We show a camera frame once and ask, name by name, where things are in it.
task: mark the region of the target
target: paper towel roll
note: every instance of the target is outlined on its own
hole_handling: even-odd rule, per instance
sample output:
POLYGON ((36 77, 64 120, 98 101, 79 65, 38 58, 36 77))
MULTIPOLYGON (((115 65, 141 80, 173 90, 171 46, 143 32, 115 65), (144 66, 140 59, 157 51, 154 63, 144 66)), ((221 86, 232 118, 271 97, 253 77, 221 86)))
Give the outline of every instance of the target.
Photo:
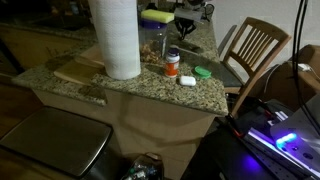
POLYGON ((126 80, 140 74, 136 0, 89 0, 107 74, 126 80))

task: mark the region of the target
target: yellow sponge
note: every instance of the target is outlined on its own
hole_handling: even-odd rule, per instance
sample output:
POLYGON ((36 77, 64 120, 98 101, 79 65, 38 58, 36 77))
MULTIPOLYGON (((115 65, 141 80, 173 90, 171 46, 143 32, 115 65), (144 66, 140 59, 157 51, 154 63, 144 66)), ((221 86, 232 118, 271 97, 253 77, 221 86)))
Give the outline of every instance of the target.
POLYGON ((144 19, 157 21, 161 23, 169 23, 174 20, 174 14, 153 9, 148 9, 141 12, 141 17, 144 19))

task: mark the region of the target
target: wooden cabinet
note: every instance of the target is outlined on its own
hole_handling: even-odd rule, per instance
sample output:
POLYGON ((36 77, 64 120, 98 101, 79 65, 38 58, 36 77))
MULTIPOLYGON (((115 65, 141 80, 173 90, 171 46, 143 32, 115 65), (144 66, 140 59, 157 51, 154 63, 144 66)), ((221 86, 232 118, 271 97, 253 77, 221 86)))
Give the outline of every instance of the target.
POLYGON ((24 69, 43 64, 81 42, 76 39, 7 27, 0 27, 0 39, 24 69))

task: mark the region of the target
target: blue led light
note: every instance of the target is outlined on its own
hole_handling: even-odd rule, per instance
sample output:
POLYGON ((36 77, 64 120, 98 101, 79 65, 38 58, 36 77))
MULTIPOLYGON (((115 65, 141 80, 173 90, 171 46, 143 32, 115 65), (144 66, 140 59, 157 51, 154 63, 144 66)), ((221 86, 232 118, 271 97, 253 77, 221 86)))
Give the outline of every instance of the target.
POLYGON ((295 134, 295 133, 290 133, 290 134, 288 134, 288 135, 286 135, 286 136, 283 136, 282 138, 278 139, 278 140, 276 141, 276 145, 277 145, 278 148, 281 149, 281 148, 283 148, 283 147, 285 146, 286 143, 292 142, 292 141, 294 141, 295 139, 297 139, 297 134, 295 134))

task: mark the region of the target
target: cutting board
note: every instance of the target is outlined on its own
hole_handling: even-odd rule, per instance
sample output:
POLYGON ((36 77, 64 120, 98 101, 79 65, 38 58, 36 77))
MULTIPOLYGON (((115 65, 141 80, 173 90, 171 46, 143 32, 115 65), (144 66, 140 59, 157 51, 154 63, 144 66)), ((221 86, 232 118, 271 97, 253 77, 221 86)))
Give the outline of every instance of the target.
POLYGON ((66 81, 90 86, 91 78, 102 69, 103 66, 97 68, 71 60, 59 69, 55 70, 54 75, 66 81))
POLYGON ((92 67, 100 68, 104 66, 99 44, 93 45, 89 49, 76 56, 74 59, 78 63, 92 67))

